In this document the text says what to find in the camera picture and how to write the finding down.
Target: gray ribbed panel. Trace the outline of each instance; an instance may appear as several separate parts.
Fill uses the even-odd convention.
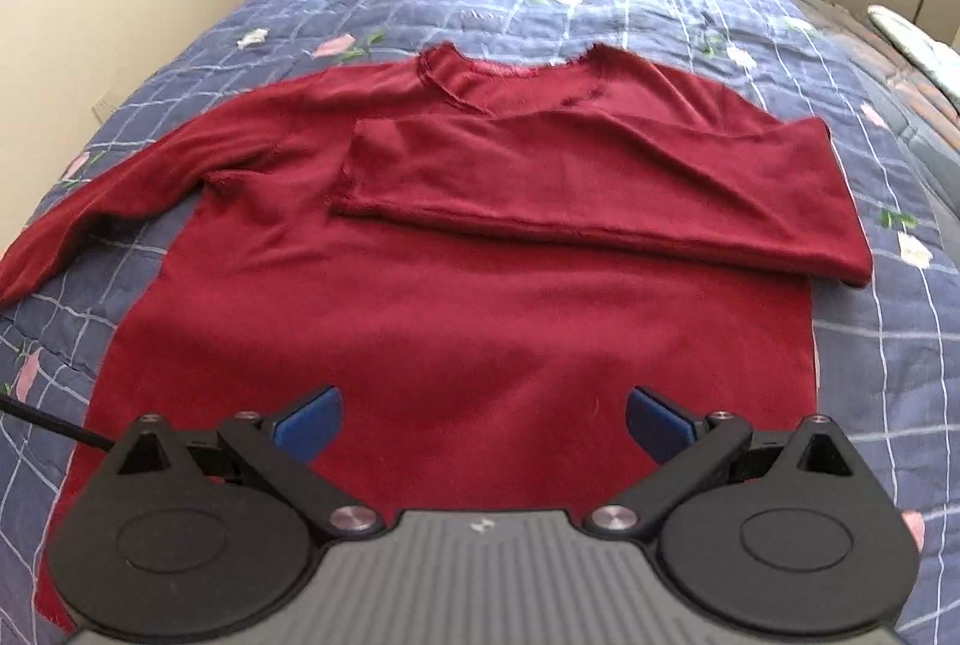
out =
[[[109,645],[79,634],[73,645]],[[304,592],[222,645],[760,645],[700,618],[643,554],[561,512],[410,512],[333,548]],[[889,632],[847,645],[896,645]],[[840,645],[836,640],[832,645]]]

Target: gray bedding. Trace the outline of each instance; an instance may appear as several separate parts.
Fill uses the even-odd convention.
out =
[[[405,57],[442,39],[515,63],[607,42],[719,79],[781,119],[815,114],[829,123],[875,254],[875,280],[866,290],[815,286],[819,398],[896,504],[925,516],[923,566],[902,635],[918,645],[960,642],[960,463],[952,463],[960,278],[909,160],[864,115],[869,99],[853,66],[790,0],[249,0],[147,80],[40,209],[239,92],[334,63]],[[82,421],[112,332],[157,275],[192,206],[186,200],[157,220],[104,232],[66,273],[3,311],[0,382]],[[932,254],[928,268],[901,258],[885,212],[915,218],[911,233]],[[776,386],[776,372],[771,378]],[[69,442],[0,419],[3,645],[64,638],[35,614],[32,590],[70,451]]]

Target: neckline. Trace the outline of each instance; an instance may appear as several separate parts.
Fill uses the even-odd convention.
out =
[[[444,98],[453,105],[485,116],[504,116],[505,114],[531,114],[532,111],[511,111],[503,112],[485,108],[478,103],[474,103],[457,92],[450,89],[448,83],[443,80],[443,76],[450,73],[455,74],[477,74],[477,76],[488,76],[491,79],[502,79],[504,83],[517,85],[522,84],[525,76],[541,77],[544,74],[558,74],[563,77],[565,71],[573,68],[591,68],[592,81],[584,85],[582,90],[574,95],[565,95],[560,100],[536,107],[536,111],[544,109],[557,109],[573,106],[584,100],[596,100],[606,91],[608,81],[608,55],[609,47],[603,44],[593,44],[589,49],[576,57],[572,57],[563,63],[555,65],[539,64],[530,66],[517,66],[509,63],[500,63],[493,60],[479,60],[467,57],[451,41],[443,41],[435,44],[429,49],[424,49],[416,57],[416,73],[421,82],[438,91]],[[563,81],[559,81],[559,89],[563,90]]]

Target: red fabric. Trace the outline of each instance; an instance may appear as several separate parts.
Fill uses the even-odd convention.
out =
[[[28,228],[0,302],[99,220],[197,183],[86,424],[205,428],[336,384],[344,429],[316,471],[387,518],[582,514],[651,467],[623,425],[635,385],[791,428],[815,409],[805,274],[871,276],[822,121],[608,47],[513,73],[441,44],[182,126]],[[99,458],[74,454],[54,528]],[[40,582],[67,626],[45,565]]]

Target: white logo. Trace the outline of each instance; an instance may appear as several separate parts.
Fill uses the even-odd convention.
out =
[[[480,518],[476,523],[470,524],[470,528],[475,530],[477,533],[487,533],[489,530],[493,529],[496,526],[496,523],[488,517]]]

